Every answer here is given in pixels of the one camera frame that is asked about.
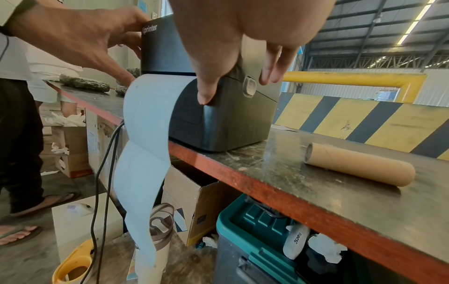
red table edge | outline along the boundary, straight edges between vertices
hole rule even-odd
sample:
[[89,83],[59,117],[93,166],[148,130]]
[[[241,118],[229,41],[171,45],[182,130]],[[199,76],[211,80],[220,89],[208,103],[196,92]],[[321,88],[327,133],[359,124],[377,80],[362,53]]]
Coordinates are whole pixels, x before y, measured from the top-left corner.
[[[48,84],[60,94],[111,123],[119,125],[122,122],[111,113],[88,104],[51,83]],[[381,236],[303,199],[253,179],[245,175],[244,171],[231,169],[171,141],[168,142],[168,151],[202,172],[417,283],[444,283],[449,279],[449,264],[441,260]]]

black pants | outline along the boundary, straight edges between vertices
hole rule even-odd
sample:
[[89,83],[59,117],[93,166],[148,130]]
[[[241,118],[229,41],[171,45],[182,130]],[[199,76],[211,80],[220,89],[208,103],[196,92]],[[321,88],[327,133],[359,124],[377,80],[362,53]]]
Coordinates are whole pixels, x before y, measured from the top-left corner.
[[26,81],[0,79],[0,190],[9,191],[11,213],[44,199],[42,127]]

warehouse ceiling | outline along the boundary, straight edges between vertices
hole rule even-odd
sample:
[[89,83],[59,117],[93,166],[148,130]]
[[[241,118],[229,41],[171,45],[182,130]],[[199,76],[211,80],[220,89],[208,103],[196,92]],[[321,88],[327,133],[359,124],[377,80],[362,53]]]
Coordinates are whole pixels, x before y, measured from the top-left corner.
[[314,68],[324,59],[345,62],[334,68],[446,68],[449,0],[338,0],[306,57]]

printer button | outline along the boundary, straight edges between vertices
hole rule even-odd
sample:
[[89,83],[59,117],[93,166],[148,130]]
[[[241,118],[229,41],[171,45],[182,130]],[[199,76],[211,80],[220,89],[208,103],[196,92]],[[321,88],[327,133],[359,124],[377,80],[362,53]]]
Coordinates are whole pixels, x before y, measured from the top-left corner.
[[252,97],[256,93],[256,81],[250,76],[246,76],[243,81],[243,94],[247,97]]

paper roll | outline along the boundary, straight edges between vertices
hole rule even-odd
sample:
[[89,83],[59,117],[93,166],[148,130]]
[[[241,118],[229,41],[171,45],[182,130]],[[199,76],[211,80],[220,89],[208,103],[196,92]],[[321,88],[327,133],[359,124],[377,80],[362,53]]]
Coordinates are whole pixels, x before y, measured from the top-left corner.
[[310,143],[305,163],[395,186],[415,179],[415,168],[406,162]]
[[150,267],[156,257],[150,236],[150,215],[170,168],[170,118],[179,95],[194,79],[144,74],[131,84],[124,100],[123,117],[129,141],[117,163],[114,190],[126,210],[125,223],[131,237]]

